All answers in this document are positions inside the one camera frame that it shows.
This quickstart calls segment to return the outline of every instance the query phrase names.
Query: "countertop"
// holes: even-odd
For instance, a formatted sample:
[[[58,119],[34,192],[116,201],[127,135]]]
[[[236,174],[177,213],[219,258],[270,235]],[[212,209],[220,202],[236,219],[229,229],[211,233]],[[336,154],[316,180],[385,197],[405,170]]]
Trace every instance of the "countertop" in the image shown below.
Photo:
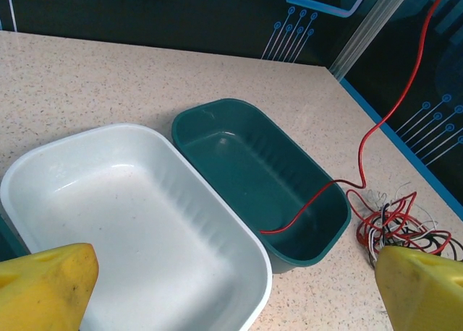
[[[374,124],[316,66],[0,32],[0,176],[22,154],[97,126],[130,122],[169,139],[181,111],[219,98],[269,115],[331,176],[359,181],[357,147]],[[381,132],[366,144],[368,188],[418,192],[417,203],[463,239],[463,222]],[[251,330],[391,330],[358,219],[315,266],[273,276]]]

